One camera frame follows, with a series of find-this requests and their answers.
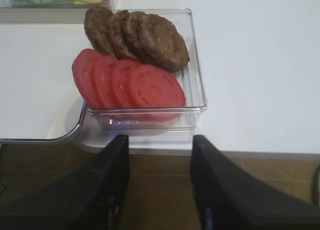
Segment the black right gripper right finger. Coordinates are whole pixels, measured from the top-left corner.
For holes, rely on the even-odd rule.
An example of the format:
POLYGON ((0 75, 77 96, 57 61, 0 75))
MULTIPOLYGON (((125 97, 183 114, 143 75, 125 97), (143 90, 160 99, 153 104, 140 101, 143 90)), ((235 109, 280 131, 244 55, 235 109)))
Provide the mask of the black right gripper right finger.
POLYGON ((190 177, 203 230, 318 230, 319 207, 250 175, 205 136, 192 141, 190 177))

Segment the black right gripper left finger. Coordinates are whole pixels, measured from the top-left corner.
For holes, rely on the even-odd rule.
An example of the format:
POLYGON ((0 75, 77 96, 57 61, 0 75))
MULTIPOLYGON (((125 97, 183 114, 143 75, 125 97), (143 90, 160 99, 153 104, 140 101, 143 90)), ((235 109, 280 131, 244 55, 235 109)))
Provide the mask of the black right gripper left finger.
POLYGON ((2 230, 116 230, 130 178, 129 138, 117 135, 76 171, 0 209, 2 230))

